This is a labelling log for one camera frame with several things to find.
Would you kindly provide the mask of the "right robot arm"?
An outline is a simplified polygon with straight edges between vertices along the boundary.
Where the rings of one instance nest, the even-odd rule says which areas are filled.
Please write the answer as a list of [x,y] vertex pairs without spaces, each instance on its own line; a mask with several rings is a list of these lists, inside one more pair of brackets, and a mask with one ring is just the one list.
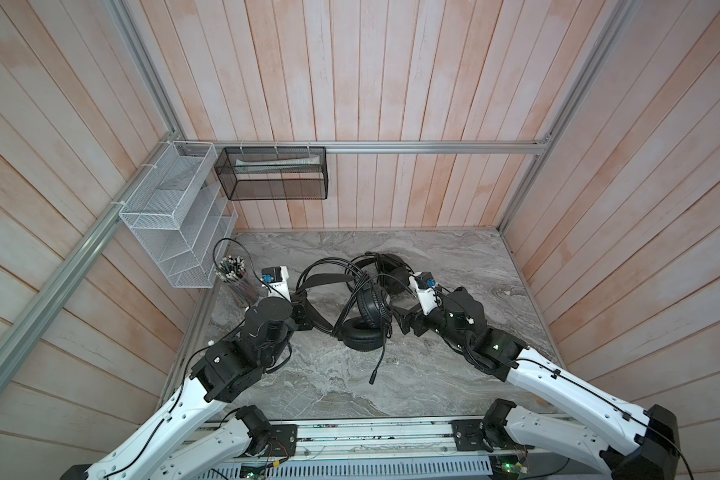
[[488,325],[484,308],[459,287],[448,295],[417,289],[416,306],[396,307],[403,333],[433,331],[480,372],[551,403],[566,419],[547,418],[498,399],[471,436],[492,452],[532,446],[587,465],[613,479],[672,479],[684,456],[677,418],[654,405],[617,398],[546,359],[519,337]]

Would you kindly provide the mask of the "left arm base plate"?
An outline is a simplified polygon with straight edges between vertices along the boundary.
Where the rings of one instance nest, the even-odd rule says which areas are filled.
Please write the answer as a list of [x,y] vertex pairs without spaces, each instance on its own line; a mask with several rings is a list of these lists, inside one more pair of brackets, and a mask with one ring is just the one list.
[[251,443],[244,457],[290,458],[296,453],[298,426],[277,424],[259,427],[249,434]]

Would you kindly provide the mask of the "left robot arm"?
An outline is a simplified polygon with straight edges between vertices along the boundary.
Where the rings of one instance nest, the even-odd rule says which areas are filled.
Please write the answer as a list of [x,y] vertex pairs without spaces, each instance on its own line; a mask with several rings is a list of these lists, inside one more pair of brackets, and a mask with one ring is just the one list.
[[264,375],[305,320],[302,305],[275,295],[244,315],[233,335],[205,347],[178,390],[127,440],[90,465],[73,465],[66,479],[194,479],[230,457],[267,455],[276,441],[256,406],[243,406],[190,445],[185,440]]

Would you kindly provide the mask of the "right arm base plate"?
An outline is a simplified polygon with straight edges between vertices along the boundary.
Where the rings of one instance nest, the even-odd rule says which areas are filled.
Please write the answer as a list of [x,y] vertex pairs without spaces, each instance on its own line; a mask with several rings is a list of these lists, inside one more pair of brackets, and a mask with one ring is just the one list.
[[479,419],[452,420],[450,426],[456,449],[460,452],[495,453],[525,448],[525,445],[514,442],[504,430],[491,425],[485,427]]

